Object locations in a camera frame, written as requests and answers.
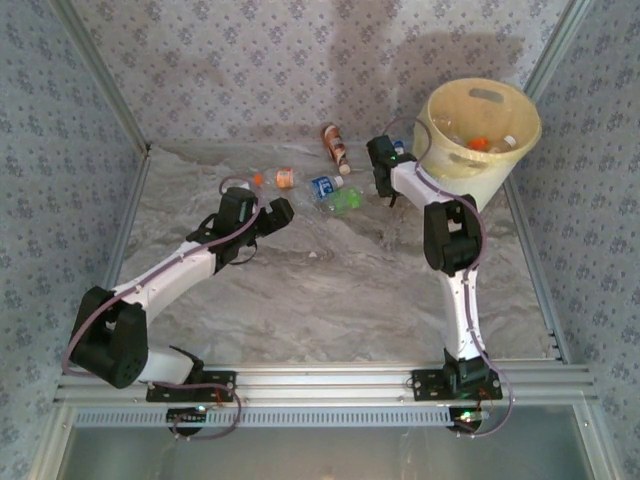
marble floor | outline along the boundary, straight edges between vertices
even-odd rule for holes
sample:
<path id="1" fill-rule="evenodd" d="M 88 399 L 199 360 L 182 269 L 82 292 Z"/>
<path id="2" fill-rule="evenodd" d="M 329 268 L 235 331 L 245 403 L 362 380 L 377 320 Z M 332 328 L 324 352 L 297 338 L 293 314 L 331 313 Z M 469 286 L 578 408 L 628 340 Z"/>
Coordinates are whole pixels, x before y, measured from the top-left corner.
<path id="1" fill-rule="evenodd" d="M 321 146 L 154 147 L 120 281 L 169 255 L 217 211 L 220 180 L 291 166 L 308 178 L 336 174 Z M 255 258 L 227 266 L 170 305 L 152 341 L 207 363 L 442 360 L 441 287 L 422 253 L 422 217 L 400 198 L 378 198 L 364 146 L 349 149 L 347 185 L 364 192 L 360 209 L 336 217 L 292 191 L 296 216 L 259 240 Z M 281 195 L 266 188 L 268 200 Z M 552 356 L 506 197 L 483 212 L 489 233 L 480 267 L 480 324 L 494 358 Z"/>

robotic arm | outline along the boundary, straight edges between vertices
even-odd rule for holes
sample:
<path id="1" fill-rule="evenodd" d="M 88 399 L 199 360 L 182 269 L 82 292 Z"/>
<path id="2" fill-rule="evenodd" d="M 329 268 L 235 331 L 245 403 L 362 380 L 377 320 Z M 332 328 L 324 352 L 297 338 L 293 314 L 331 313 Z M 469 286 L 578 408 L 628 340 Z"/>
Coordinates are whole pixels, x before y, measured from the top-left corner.
<path id="1" fill-rule="evenodd" d="M 392 197 L 392 203 L 402 194 L 424 212 L 425 257 L 433 270 L 441 272 L 447 313 L 445 364 L 442 371 L 413 372 L 414 398 L 476 399 L 480 390 L 491 392 L 494 399 L 502 398 L 500 382 L 495 382 L 498 375 L 485 362 L 475 293 L 477 269 L 465 275 L 484 241 L 477 218 L 462 202 L 421 180 L 419 175 L 425 174 L 419 170 L 416 158 L 410 153 L 398 155 L 388 136 L 374 138 L 367 143 L 367 150 L 378 194 Z M 431 179 L 429 183 L 437 185 Z M 473 197 L 463 198 L 475 206 Z"/>
<path id="2" fill-rule="evenodd" d="M 254 215 L 255 220 L 247 227 Z M 293 215 L 291 205 L 283 198 L 272 201 L 268 208 L 260 208 L 252 191 L 240 187 L 227 189 L 218 213 L 204 219 L 167 259 L 111 291 L 94 287 L 84 295 L 72 338 L 101 305 L 131 290 L 91 323 L 70 360 L 116 388 L 136 381 L 170 384 L 205 381 L 200 360 L 177 348 L 149 346 L 147 328 L 176 298 L 233 262 L 241 247 L 257 248 L 256 238 L 285 227 Z M 230 239 L 198 249 L 224 238 Z"/>

wall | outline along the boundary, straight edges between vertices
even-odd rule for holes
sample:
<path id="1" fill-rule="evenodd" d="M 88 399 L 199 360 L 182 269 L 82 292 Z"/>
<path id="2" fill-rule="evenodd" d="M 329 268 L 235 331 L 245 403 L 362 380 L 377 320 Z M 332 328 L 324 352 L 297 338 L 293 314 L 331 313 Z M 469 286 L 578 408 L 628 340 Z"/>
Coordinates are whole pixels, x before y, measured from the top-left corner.
<path id="1" fill-rule="evenodd" d="M 0 18 L 0 478 L 23 479 L 137 158 L 48 3 Z"/>
<path id="2" fill-rule="evenodd" d="M 147 140 L 366 139 L 446 80 L 524 85 L 567 0 L 73 0 Z"/>
<path id="3" fill-rule="evenodd" d="M 589 362 L 640 478 L 640 5 L 596 0 L 539 104 L 517 170 L 571 353 Z"/>

plastic bucket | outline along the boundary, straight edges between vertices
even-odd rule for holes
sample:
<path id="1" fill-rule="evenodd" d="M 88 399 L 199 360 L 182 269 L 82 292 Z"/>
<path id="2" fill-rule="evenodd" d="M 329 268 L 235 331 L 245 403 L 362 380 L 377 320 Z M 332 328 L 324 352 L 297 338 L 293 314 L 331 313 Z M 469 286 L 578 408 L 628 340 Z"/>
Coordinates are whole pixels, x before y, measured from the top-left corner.
<path id="1" fill-rule="evenodd" d="M 473 195 L 478 210 L 491 200 L 542 133 L 538 111 L 529 97 L 511 85 L 484 78 L 464 78 L 441 85 L 418 118 L 427 124 L 433 138 L 422 166 L 446 190 Z M 443 119 L 450 121 L 450 129 L 465 142 L 478 137 L 499 141 L 511 135 L 516 139 L 515 148 L 505 153 L 486 153 L 458 145 L 436 126 L 442 125 Z M 413 139 L 413 154 L 420 158 L 428 138 L 417 123 Z"/>

blue bottle label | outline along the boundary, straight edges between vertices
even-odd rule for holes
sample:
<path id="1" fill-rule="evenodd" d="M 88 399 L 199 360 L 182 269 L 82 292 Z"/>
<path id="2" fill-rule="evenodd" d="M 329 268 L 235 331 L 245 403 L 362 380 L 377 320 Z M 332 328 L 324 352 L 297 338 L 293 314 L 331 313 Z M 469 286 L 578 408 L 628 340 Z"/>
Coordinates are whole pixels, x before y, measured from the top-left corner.
<path id="1" fill-rule="evenodd" d="M 333 184 L 329 177 L 318 177 L 311 180 L 311 188 L 316 199 L 323 200 L 327 195 L 333 192 Z"/>

